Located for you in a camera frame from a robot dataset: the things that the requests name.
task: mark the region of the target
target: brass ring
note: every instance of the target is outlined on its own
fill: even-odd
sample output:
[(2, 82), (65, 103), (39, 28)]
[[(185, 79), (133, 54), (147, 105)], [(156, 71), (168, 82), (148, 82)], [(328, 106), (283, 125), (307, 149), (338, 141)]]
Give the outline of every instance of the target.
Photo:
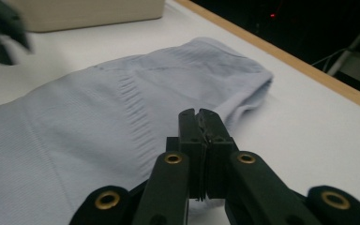
[(242, 163), (252, 164), (256, 161), (256, 158), (249, 154), (241, 154), (238, 156), (238, 160)]
[[(108, 202), (103, 201), (103, 199), (106, 197), (112, 197), (112, 200)], [(98, 197), (95, 200), (95, 206), (96, 208), (101, 210), (110, 209), (112, 207), (115, 207), (119, 203), (120, 199), (121, 197), (119, 196), (118, 193), (112, 190), (107, 190), (102, 192), (100, 195), (98, 195)]]
[(169, 164), (177, 164), (182, 161), (182, 158), (176, 154), (170, 154), (165, 157), (165, 161)]
[[(345, 209), (349, 209), (351, 206), (350, 202), (346, 198), (344, 198), (344, 196), (337, 194), (334, 191), (326, 190), (321, 194), (321, 197), (325, 203), (329, 204), (330, 206), (336, 209), (345, 210)], [(338, 198), (340, 202), (334, 202), (333, 200), (330, 199), (330, 197)]]

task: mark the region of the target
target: white box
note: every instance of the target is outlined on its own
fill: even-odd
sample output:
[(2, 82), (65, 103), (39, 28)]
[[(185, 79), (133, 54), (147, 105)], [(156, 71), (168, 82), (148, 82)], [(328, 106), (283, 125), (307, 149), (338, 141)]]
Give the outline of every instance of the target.
[(48, 32), (162, 17), (165, 0), (6, 0), (25, 28)]

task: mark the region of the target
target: light blue shirt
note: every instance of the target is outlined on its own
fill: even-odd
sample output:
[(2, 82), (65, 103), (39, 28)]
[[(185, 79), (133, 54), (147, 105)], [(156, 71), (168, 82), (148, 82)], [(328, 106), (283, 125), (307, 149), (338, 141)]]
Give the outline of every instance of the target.
[[(95, 189), (149, 177), (177, 115), (205, 108), (227, 128), (272, 74), (209, 38), (102, 63), (0, 106), (0, 224), (69, 224)], [(190, 213), (220, 201), (190, 201)]]

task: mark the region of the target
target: white table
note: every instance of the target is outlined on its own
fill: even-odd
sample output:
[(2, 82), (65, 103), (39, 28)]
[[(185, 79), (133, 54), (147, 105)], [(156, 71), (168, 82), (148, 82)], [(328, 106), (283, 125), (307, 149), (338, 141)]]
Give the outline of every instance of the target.
[[(281, 50), (270, 47), (267, 51), (264, 46), (268, 45), (262, 45), (258, 38), (242, 38), (244, 31), (236, 29), (228, 32), (228, 23), (222, 19), (189, 5), (206, 13), (209, 20), (220, 21), (214, 24), (184, 6), (167, 0), (159, 20), (29, 34), (33, 53), (10, 42), (8, 46), (19, 64), (0, 65), (0, 104), (69, 72), (104, 61), (181, 45), (195, 37), (215, 38), (260, 62), (275, 75), (264, 104), (245, 114), (233, 134), (240, 149), (259, 154), (290, 188), (302, 194), (326, 184), (360, 200), (360, 93), (332, 78), (327, 80), (323, 74), (311, 76), (317, 72), (307, 65), (291, 67), (288, 64), (294, 59)], [(246, 42), (250, 37), (259, 43)], [(228, 221), (219, 208), (192, 219), (190, 224)]]

